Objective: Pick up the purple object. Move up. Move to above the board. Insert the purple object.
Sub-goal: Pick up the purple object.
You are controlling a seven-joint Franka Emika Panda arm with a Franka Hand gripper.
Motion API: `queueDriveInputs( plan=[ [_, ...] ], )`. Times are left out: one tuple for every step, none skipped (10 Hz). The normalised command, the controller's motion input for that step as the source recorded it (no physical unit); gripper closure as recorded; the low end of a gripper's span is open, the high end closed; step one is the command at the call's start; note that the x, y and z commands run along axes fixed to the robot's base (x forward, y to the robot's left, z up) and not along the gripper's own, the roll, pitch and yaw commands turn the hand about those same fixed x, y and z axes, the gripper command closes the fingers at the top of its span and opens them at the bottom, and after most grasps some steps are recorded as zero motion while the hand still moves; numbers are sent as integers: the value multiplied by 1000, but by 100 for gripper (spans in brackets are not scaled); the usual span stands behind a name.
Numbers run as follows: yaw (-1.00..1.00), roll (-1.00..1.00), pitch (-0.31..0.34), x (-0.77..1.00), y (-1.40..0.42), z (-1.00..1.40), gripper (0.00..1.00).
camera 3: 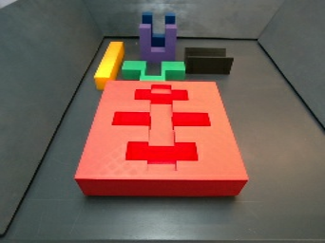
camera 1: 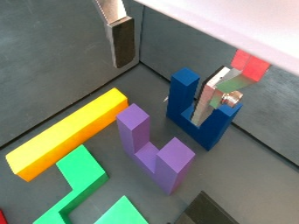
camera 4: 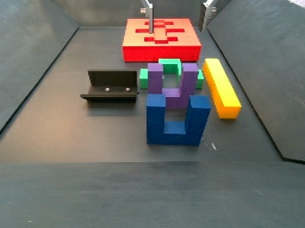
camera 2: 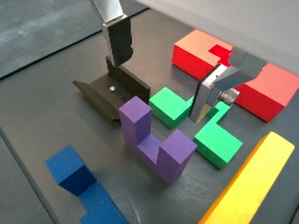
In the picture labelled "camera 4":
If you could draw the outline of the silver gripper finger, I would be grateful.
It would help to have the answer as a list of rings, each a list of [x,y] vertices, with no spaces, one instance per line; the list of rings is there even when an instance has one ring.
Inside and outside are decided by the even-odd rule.
[[[216,12],[215,8],[216,0],[206,0],[200,7],[200,18],[199,18],[199,31],[203,31],[207,25],[207,21],[212,14]]]
[[[148,33],[154,33],[154,5],[148,0],[140,0],[143,7],[140,8],[140,13],[148,18]]]

